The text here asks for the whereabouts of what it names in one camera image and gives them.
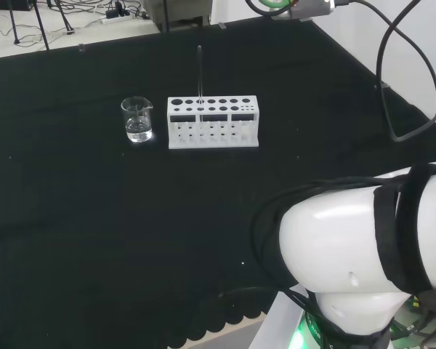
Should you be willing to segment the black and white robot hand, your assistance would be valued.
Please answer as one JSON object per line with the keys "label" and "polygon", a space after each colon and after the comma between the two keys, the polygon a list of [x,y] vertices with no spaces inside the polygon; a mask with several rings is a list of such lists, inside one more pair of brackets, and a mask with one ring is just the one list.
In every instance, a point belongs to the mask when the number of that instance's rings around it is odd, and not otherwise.
{"label": "black and white robot hand", "polygon": [[245,0],[248,7],[258,15],[263,17],[275,17],[282,15],[283,13],[289,11],[292,7],[297,4],[297,0],[284,0],[284,1],[267,1],[261,0],[259,3],[267,7],[268,10],[260,9],[252,0]]}

